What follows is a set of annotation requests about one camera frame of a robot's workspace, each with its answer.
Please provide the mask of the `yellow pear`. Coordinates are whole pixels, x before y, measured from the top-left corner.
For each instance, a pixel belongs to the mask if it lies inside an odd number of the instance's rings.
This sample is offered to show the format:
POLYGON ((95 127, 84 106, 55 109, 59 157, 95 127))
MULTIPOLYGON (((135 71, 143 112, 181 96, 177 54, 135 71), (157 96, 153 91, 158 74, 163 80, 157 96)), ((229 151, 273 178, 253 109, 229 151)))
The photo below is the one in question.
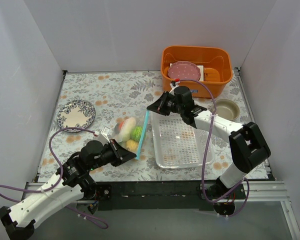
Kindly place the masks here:
POLYGON ((139 147, 139 143, 129 139, 126 143, 125 143, 126 149, 130 152, 134 152, 136 153, 139 147))

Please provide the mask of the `green bell pepper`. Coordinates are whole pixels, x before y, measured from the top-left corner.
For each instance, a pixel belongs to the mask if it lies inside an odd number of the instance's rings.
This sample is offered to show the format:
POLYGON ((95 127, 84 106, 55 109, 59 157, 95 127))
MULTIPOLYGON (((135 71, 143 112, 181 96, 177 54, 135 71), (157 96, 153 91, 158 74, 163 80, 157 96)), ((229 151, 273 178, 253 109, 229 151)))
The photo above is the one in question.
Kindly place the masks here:
POLYGON ((130 134, 130 138, 136 142, 139 142, 142 136, 143 127, 142 126, 136 126, 130 134))

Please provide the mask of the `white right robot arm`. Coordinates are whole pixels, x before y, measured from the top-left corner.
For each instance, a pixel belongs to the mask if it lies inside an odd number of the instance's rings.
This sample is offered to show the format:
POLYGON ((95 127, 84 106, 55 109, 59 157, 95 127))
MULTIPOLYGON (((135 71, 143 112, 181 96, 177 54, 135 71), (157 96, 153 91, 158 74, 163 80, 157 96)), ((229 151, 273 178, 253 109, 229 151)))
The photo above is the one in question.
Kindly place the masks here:
POLYGON ((233 195, 235 187, 244 177, 271 156, 271 150, 256 123, 241 124, 212 113, 195 103, 186 86, 176 87, 173 93, 165 91, 147 110, 163 116, 179 114, 185 124, 208 131, 229 143, 232 164, 211 186, 222 199, 233 195))

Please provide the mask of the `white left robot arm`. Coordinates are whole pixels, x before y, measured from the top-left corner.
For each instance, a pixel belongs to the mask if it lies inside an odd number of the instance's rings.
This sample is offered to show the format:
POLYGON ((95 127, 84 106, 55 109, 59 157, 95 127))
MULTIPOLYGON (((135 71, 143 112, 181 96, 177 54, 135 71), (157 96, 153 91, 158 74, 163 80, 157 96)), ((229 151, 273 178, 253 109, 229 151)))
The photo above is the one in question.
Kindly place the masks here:
POLYGON ((111 164, 118 167, 136 157, 114 139, 92 140, 75 152, 38 190, 17 204, 0 208, 0 220, 11 240, 27 240, 47 218, 76 200, 96 196, 90 172, 111 164))

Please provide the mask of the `clear zip top bag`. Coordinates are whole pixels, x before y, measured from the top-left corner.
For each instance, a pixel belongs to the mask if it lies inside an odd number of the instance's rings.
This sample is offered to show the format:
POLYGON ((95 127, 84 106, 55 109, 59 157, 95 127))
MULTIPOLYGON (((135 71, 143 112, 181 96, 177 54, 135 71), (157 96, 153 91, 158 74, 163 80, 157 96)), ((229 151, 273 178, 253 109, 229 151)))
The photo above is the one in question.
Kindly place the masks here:
POLYGON ((112 132, 112 137, 126 150, 134 153, 139 160, 144 140, 146 139, 147 126, 150 112, 146 110, 141 116, 125 117, 118 122, 112 132))

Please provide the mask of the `white radish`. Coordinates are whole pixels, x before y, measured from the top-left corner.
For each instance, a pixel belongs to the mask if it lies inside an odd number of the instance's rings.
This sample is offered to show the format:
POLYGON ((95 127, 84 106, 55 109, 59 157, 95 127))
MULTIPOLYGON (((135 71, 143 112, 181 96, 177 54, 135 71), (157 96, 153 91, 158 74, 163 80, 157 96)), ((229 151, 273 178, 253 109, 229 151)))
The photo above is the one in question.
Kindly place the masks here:
POLYGON ((126 142, 130 139, 131 132, 136 127, 136 124, 137 120, 135 117, 130 117, 123 122, 119 132, 123 142, 126 142))

